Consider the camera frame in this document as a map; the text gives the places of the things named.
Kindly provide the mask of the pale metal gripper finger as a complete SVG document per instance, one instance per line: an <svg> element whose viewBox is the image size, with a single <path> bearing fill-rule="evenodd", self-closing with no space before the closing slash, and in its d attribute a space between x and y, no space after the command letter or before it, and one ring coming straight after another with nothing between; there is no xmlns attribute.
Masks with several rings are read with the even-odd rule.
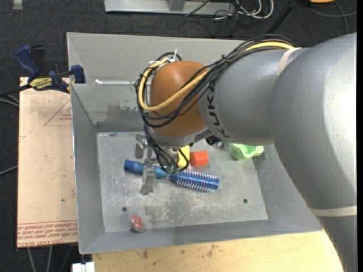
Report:
<svg viewBox="0 0 363 272"><path fill-rule="evenodd" d="M149 188L148 188L148 171L147 168L144 167L143 168L143 172L142 172L142 186L140 189L140 194L143 196L148 195L149 193Z"/></svg>
<svg viewBox="0 0 363 272"><path fill-rule="evenodd" d="M147 194L150 194L154 190L155 173L154 167L147 167Z"/></svg>

